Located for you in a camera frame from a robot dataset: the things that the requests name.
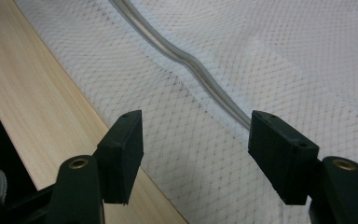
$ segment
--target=clamp jaw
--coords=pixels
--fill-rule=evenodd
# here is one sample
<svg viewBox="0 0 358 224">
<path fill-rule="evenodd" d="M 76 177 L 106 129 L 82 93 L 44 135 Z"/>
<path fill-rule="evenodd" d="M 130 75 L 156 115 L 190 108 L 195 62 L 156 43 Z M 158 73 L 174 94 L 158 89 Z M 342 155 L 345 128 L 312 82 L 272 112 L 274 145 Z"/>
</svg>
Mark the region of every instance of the clamp jaw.
<svg viewBox="0 0 358 224">
<path fill-rule="evenodd" d="M 122 115 L 92 156 L 65 161 L 57 182 L 10 206 L 0 223 L 104 223 L 105 203 L 128 204 L 144 155 L 142 111 Z"/>
<path fill-rule="evenodd" d="M 285 204 L 312 198 L 310 219 L 358 223 L 358 163 L 317 159 L 319 147 L 275 115 L 253 111 L 249 154 Z"/>
</svg>

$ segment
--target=brass screw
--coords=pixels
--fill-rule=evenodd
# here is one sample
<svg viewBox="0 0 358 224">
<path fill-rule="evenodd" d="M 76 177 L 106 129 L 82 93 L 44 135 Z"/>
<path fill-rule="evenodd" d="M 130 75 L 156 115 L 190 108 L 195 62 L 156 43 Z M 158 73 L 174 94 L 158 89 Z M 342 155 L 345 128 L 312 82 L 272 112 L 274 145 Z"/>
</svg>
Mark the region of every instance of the brass screw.
<svg viewBox="0 0 358 224">
<path fill-rule="evenodd" d="M 333 160 L 333 163 L 343 169 L 343 170 L 347 170 L 347 171 L 353 171 L 353 170 L 356 170 L 356 166 L 354 166 L 351 162 L 349 161 L 344 161 L 344 160 L 340 160 L 340 159 L 336 159 L 336 160 Z"/>
<path fill-rule="evenodd" d="M 77 159 L 69 163 L 69 168 L 71 169 L 81 169 L 89 164 L 89 161 L 86 159 Z"/>
</svg>

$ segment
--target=light wood board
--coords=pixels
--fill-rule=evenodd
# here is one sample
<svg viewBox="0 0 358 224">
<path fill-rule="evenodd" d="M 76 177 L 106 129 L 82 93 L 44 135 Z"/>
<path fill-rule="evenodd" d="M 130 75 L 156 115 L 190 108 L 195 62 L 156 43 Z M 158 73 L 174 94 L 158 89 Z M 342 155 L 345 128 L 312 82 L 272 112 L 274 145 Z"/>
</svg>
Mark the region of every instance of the light wood board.
<svg viewBox="0 0 358 224">
<path fill-rule="evenodd" d="M 0 0 L 0 120 L 38 189 L 108 130 L 12 0 Z M 185 223 L 142 169 L 130 205 L 105 214 L 107 223 Z"/>
</svg>

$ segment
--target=wooden surface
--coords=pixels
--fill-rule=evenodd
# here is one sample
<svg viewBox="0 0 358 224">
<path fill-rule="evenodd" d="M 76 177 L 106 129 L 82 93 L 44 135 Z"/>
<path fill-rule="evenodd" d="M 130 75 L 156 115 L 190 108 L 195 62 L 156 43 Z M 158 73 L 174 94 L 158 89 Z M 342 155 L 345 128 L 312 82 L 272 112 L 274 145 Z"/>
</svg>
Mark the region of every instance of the wooden surface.
<svg viewBox="0 0 358 224">
<path fill-rule="evenodd" d="M 38 189 L 107 132 L 12 0 L 0 0 L 0 120 Z M 105 214 L 107 223 L 185 222 L 143 170 L 130 205 L 106 205 Z"/>
</svg>

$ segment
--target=white mesh fabric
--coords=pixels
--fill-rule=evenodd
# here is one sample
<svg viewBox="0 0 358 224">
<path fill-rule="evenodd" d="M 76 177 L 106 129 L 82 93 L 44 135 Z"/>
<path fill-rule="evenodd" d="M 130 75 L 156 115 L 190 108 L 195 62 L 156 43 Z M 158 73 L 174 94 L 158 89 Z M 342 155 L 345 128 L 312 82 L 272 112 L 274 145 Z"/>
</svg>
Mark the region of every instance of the white mesh fabric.
<svg viewBox="0 0 358 224">
<path fill-rule="evenodd" d="M 248 133 L 107 0 L 16 2 L 108 126 L 144 111 L 142 166 L 190 223 L 310 222 L 307 206 L 282 204 Z M 132 2 L 245 113 L 280 116 L 320 158 L 358 162 L 358 1 Z"/>
</svg>

